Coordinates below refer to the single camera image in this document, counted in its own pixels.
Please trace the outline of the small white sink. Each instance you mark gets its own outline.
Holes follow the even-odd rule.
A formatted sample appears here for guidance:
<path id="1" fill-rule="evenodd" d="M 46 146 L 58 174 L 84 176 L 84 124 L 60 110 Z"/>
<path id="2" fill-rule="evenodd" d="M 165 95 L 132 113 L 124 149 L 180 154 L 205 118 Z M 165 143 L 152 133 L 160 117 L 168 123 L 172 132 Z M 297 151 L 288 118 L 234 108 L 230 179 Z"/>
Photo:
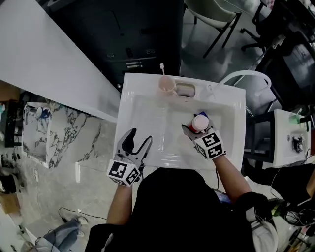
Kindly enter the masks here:
<path id="1" fill-rule="evenodd" d="M 291 112 L 276 109 L 275 113 L 275 153 L 273 165 L 282 167 L 298 161 L 304 161 L 311 148 L 311 122 L 300 120 L 300 124 L 291 124 Z M 292 137 L 303 137 L 304 150 L 297 153 L 292 148 Z"/>

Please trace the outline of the black sink stand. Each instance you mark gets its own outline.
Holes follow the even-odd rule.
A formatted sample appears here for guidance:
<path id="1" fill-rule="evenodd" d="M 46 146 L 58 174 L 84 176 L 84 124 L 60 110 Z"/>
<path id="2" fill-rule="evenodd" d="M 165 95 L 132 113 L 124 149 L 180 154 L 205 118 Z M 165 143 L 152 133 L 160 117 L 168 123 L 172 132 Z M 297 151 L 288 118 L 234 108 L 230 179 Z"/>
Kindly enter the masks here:
<path id="1" fill-rule="evenodd" d="M 275 113 L 247 117 L 244 158 L 273 163 L 275 153 Z"/>

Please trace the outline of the large black appliance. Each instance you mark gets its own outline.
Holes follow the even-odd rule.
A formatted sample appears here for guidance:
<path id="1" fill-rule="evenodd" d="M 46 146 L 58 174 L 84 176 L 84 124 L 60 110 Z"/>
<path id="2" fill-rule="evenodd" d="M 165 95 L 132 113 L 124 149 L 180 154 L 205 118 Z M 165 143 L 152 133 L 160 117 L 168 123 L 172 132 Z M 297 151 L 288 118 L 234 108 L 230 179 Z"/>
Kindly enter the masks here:
<path id="1" fill-rule="evenodd" d="M 46 11 L 116 89 L 126 73 L 179 75 L 184 0 L 49 0 Z"/>

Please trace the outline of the soap dish with soap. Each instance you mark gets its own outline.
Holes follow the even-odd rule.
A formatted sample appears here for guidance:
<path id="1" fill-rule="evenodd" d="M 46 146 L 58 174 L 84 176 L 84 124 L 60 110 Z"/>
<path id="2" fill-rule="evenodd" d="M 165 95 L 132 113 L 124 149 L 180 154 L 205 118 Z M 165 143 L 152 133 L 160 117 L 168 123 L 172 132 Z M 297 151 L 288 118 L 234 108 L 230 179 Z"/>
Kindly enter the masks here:
<path id="1" fill-rule="evenodd" d="M 193 98 L 196 90 L 193 84 L 178 82 L 175 86 L 175 92 L 178 96 Z"/>

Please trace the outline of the person's black shirt torso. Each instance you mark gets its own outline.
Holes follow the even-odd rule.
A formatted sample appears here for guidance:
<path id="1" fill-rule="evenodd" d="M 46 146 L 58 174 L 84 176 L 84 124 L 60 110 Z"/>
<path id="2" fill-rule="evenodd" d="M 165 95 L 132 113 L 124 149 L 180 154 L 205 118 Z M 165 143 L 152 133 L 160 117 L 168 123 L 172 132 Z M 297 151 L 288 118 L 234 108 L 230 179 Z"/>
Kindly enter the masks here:
<path id="1" fill-rule="evenodd" d="M 198 172 L 159 168 L 140 183 L 130 220 L 92 227 L 85 252 L 255 252 L 246 210 L 273 225 L 267 205 L 250 192 L 227 207 Z"/>

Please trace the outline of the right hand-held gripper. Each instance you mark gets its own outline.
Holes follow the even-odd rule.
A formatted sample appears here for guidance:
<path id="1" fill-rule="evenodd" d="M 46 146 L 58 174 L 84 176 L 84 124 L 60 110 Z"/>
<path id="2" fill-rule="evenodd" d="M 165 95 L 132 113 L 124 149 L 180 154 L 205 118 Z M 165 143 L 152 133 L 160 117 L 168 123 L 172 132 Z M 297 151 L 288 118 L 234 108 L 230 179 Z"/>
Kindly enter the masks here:
<path id="1" fill-rule="evenodd" d="M 187 125 L 181 125 L 184 135 L 186 135 L 195 145 L 197 152 L 206 160 L 212 160 L 225 155 L 226 150 L 220 132 L 215 127 L 212 120 L 209 120 L 206 134 L 197 138 L 197 133 L 193 132 Z"/>

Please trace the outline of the black green cabled device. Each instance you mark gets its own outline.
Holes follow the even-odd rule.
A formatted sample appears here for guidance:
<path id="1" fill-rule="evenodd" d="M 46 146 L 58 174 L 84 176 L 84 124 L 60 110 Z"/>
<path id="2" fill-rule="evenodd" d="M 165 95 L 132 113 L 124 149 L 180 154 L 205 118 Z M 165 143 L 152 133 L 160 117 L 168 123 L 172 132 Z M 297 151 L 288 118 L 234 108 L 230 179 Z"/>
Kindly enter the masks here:
<path id="1" fill-rule="evenodd" d="M 283 199 L 268 200 L 273 217 L 281 217 L 287 223 L 297 226 L 311 226 L 315 224 L 315 200 L 306 200 L 299 204 L 291 204 Z"/>

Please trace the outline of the pink cup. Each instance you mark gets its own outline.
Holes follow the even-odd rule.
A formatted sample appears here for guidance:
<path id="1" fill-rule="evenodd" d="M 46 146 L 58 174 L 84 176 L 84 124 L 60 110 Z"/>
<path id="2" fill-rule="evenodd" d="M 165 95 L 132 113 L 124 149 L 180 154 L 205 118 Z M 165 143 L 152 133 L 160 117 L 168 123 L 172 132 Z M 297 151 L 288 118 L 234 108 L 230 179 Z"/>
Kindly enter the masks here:
<path id="1" fill-rule="evenodd" d="M 167 75 L 160 77 L 158 82 L 158 90 L 164 96 L 177 96 L 175 91 L 176 83 L 173 78 Z"/>

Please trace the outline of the black mesh office chair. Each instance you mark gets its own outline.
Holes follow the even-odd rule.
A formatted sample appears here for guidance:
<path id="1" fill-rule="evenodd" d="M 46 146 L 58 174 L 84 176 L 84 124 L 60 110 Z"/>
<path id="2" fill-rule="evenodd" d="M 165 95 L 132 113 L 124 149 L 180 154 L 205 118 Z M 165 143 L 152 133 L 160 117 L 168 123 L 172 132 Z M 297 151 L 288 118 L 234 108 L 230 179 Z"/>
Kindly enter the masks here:
<path id="1" fill-rule="evenodd" d="M 300 0 L 272 0 L 271 12 L 263 18 L 260 12 L 268 1 L 260 0 L 252 19 L 258 35 L 240 30 L 256 41 L 241 49 L 262 49 L 256 70 L 272 80 L 271 90 L 283 108 L 315 106 L 315 13 Z"/>

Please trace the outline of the blue mug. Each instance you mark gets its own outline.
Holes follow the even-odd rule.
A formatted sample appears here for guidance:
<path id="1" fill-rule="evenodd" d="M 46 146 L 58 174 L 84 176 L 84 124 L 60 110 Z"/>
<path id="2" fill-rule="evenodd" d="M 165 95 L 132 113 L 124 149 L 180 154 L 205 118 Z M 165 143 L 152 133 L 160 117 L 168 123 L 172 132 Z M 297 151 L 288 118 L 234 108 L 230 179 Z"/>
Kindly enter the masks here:
<path id="1" fill-rule="evenodd" d="M 36 110 L 36 116 L 39 119 L 47 119 L 50 116 L 50 109 L 48 107 L 38 107 Z"/>

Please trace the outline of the white curved faucet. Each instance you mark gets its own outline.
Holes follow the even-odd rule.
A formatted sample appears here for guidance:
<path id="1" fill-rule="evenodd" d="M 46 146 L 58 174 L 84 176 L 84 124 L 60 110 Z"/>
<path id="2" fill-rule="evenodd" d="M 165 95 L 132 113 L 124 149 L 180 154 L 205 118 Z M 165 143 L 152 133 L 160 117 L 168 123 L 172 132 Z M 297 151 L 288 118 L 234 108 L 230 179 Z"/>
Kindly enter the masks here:
<path id="1" fill-rule="evenodd" d="M 259 71 L 254 71 L 254 70 L 240 70 L 240 71 L 235 71 L 233 73 L 230 73 L 229 75 L 225 76 L 221 81 L 219 81 L 215 86 L 208 85 L 206 87 L 207 90 L 207 97 L 210 97 L 215 94 L 215 91 L 221 87 L 223 84 L 225 84 L 227 81 L 230 79 L 233 79 L 234 77 L 237 76 L 256 76 L 262 78 L 266 82 L 266 87 L 257 90 L 254 94 L 255 96 L 259 97 L 265 90 L 269 90 L 272 87 L 272 81 L 271 79 L 264 73 L 261 73 Z"/>

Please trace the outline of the beige chair with black legs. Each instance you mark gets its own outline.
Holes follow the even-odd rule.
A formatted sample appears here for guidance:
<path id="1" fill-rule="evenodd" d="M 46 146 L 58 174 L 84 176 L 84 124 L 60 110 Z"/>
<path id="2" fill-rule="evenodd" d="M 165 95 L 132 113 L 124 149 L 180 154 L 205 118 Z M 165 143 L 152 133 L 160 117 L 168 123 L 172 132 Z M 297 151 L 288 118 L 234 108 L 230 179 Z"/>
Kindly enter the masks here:
<path id="1" fill-rule="evenodd" d="M 222 35 L 227 29 L 230 29 L 222 48 L 224 48 L 229 41 L 241 15 L 242 11 L 229 11 L 221 7 L 216 0 L 184 0 L 184 11 L 189 10 L 194 16 L 194 24 L 197 24 L 197 20 L 215 28 L 219 34 L 204 53 L 205 59 Z"/>

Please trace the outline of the person's right forearm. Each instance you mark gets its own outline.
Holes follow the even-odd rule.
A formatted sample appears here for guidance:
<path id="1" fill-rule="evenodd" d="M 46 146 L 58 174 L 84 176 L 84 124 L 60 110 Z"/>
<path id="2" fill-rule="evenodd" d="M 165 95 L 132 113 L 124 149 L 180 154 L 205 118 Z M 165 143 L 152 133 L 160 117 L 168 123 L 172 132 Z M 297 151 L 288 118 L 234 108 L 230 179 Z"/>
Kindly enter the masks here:
<path id="1" fill-rule="evenodd" d="M 213 159 L 225 192 L 233 204 L 242 202 L 245 194 L 252 192 L 248 182 L 241 172 L 226 158 L 221 155 Z"/>

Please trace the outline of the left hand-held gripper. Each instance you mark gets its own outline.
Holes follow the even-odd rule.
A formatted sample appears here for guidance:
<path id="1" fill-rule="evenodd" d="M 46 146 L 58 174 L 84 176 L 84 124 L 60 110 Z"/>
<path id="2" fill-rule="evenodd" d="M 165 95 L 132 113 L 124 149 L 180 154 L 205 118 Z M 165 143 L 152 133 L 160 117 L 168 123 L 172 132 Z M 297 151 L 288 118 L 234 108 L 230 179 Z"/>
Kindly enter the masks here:
<path id="1" fill-rule="evenodd" d="M 147 137 L 138 151 L 133 153 L 136 131 L 136 128 L 132 128 L 120 138 L 117 154 L 110 159 L 107 167 L 106 175 L 113 182 L 126 187 L 131 187 L 140 180 L 145 167 L 143 159 L 146 158 L 153 142 L 152 136 Z"/>

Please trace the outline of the orange bottle with white cap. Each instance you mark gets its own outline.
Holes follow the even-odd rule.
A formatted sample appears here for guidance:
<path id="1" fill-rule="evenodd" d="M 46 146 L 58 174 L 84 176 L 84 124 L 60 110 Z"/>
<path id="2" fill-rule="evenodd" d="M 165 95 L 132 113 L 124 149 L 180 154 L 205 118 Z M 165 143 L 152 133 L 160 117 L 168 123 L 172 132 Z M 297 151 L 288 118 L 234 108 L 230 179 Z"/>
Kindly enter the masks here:
<path id="1" fill-rule="evenodd" d="M 209 126 L 209 118 L 203 114 L 196 115 L 190 125 L 189 129 L 194 133 L 205 131 Z"/>

